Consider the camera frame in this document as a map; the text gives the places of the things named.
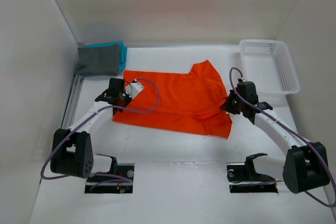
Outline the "grey t shirt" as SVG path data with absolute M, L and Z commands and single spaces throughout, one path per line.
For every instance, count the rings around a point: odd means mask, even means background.
M 121 47 L 112 45 L 105 47 L 78 48 L 79 61 L 75 74 L 80 76 L 116 76 L 119 70 Z

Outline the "teal t shirt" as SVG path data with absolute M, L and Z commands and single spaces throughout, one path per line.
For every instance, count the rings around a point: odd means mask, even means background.
M 121 49 L 119 69 L 118 69 L 118 75 L 121 76 L 126 68 L 127 51 L 128 51 L 128 48 L 124 45 L 123 41 L 106 42 L 106 43 L 100 43 L 100 44 L 90 44 L 90 45 L 85 45 L 85 47 L 86 48 L 100 48 L 100 47 L 107 47 L 107 46 L 113 46 L 113 45 L 119 45 Z

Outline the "orange t shirt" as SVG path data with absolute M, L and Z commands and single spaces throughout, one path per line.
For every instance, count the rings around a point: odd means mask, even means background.
M 127 81 L 139 79 L 142 91 L 118 112 L 114 122 L 162 130 L 228 138 L 230 116 L 220 107 L 228 95 L 210 61 L 193 64 L 189 73 L 127 70 Z

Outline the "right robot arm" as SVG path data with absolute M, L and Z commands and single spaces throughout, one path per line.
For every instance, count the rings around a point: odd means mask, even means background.
M 319 143 L 302 141 L 294 135 L 267 102 L 259 102 L 255 84 L 239 78 L 230 90 L 221 109 L 230 114 L 242 114 L 254 126 L 264 131 L 286 156 L 282 180 L 292 193 L 329 184 L 330 178 L 320 160 L 326 164 L 327 152 Z

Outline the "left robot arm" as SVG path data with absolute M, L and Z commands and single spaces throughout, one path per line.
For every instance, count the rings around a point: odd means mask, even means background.
M 91 109 L 79 121 L 54 133 L 50 170 L 60 177 L 88 178 L 100 173 L 106 181 L 116 179 L 116 158 L 95 153 L 93 137 L 116 112 L 122 112 L 142 89 L 136 81 L 111 78 L 108 88 L 95 98 Z

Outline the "white plastic bin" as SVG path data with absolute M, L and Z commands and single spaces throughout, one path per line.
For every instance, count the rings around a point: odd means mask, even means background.
M 300 91 L 300 83 L 288 46 L 278 40 L 244 39 L 239 42 L 245 79 L 265 95 Z

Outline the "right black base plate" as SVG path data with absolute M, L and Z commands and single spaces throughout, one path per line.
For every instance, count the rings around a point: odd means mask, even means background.
M 227 163 L 226 167 L 231 193 L 278 193 L 277 181 L 256 172 L 253 165 Z

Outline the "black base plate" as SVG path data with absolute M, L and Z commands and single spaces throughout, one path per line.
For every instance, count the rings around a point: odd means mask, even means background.
M 86 180 L 85 194 L 131 194 L 135 165 L 118 164 L 112 175 L 94 175 Z
M 278 193 L 277 181 L 256 172 L 253 165 L 227 163 L 226 167 L 231 193 Z

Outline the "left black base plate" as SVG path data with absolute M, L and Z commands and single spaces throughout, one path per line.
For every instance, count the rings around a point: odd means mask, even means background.
M 118 164 L 112 175 L 94 175 L 86 180 L 85 194 L 131 194 L 135 165 Z

